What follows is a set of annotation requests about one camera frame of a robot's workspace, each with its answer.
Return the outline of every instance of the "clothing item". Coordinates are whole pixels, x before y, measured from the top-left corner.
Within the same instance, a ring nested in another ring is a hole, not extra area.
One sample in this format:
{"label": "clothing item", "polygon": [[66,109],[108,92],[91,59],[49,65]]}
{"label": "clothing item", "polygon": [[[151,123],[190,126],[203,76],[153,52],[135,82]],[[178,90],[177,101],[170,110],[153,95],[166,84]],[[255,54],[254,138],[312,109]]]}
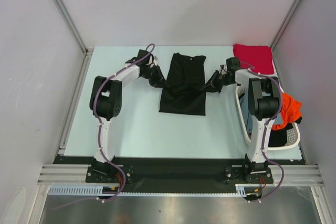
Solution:
{"label": "clothing item", "polygon": [[243,68],[251,68],[254,73],[274,74],[272,51],[268,46],[234,44],[233,54],[241,61],[240,65]]}
{"label": "clothing item", "polygon": [[293,123],[299,119],[302,116],[302,113],[300,112],[301,106],[301,102],[295,101],[293,97],[286,93],[282,93],[281,116],[284,123],[273,125],[272,130],[281,130],[285,128],[287,124]]}
{"label": "clothing item", "polygon": [[[267,93],[262,93],[263,96],[268,96],[270,94]],[[248,111],[248,92],[246,91],[244,96],[239,100],[240,103],[240,107],[242,109],[242,115],[243,115],[243,119],[244,119],[244,123],[245,123],[245,127],[246,127],[246,132],[247,134],[252,133],[252,126],[253,126],[253,120],[252,120],[252,116]],[[281,117],[281,114],[278,114],[278,116],[275,118],[274,121],[274,125],[276,124],[283,124],[283,120]]]}
{"label": "clothing item", "polygon": [[[296,123],[301,123],[302,117],[297,119]],[[281,130],[271,130],[271,134],[269,136],[268,147],[282,147],[287,144],[287,131],[293,128],[293,124],[289,123],[285,128]]]}
{"label": "clothing item", "polygon": [[173,55],[167,83],[163,88],[159,112],[205,115],[206,92],[200,91],[205,84],[205,56]]}

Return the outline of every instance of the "black cloth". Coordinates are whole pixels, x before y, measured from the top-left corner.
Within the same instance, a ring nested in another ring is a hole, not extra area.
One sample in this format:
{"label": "black cloth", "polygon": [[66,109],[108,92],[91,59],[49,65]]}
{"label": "black cloth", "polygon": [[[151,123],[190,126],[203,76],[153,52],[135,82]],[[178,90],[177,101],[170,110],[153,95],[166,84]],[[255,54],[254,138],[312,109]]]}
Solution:
{"label": "black cloth", "polygon": [[205,59],[173,55],[167,76],[169,88],[162,89],[159,112],[205,115],[206,92],[200,91],[205,84]]}
{"label": "black cloth", "polygon": [[[296,123],[301,123],[302,117],[297,119]],[[287,124],[285,128],[281,130],[271,130],[271,134],[269,136],[268,147],[282,147],[287,144],[287,131],[292,129],[293,125],[291,123]]]}

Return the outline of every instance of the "white wall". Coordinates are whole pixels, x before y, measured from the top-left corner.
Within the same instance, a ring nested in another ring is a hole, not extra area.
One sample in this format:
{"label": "white wall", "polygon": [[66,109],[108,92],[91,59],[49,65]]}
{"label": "white wall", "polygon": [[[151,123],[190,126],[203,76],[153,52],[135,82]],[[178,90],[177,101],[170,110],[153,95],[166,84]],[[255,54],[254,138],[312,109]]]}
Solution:
{"label": "white wall", "polygon": [[275,57],[286,91],[303,103],[303,150],[336,206],[336,0],[303,0]]}
{"label": "white wall", "polygon": [[293,0],[64,0],[88,47],[269,45]]}
{"label": "white wall", "polygon": [[25,186],[24,216],[83,56],[53,0],[0,0],[0,8],[0,216]]}

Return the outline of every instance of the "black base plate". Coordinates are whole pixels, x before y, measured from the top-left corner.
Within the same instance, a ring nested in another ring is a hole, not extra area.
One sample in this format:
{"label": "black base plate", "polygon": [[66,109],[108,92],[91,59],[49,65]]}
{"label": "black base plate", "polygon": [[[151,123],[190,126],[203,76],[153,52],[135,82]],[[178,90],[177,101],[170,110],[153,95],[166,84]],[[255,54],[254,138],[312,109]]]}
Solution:
{"label": "black base plate", "polygon": [[[121,167],[126,174],[126,183],[132,182],[132,167]],[[119,179],[115,175],[100,173],[93,170],[92,166],[89,166],[86,173],[86,183],[119,183]]]}
{"label": "black base plate", "polygon": [[226,167],[225,168],[226,183],[232,184],[256,184],[260,185],[260,177],[262,177],[267,184],[273,184],[273,177],[270,168],[267,168],[265,173],[249,174],[244,176],[242,167]]}

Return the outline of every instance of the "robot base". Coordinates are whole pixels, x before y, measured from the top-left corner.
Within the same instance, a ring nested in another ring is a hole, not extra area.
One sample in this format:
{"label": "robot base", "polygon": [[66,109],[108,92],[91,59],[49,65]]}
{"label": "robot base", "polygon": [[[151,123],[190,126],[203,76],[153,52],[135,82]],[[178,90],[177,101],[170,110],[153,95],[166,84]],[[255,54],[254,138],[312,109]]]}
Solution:
{"label": "robot base", "polygon": [[[120,167],[126,174],[126,183],[132,182],[132,167]],[[91,165],[88,167],[86,174],[86,183],[117,183],[119,180],[115,176],[118,170],[108,163],[102,163],[95,158],[92,160]]]}
{"label": "robot base", "polygon": [[262,177],[267,184],[273,184],[273,177],[270,168],[266,169],[265,173],[246,174],[243,166],[234,166],[225,168],[226,183],[232,184],[255,184],[260,185]]}

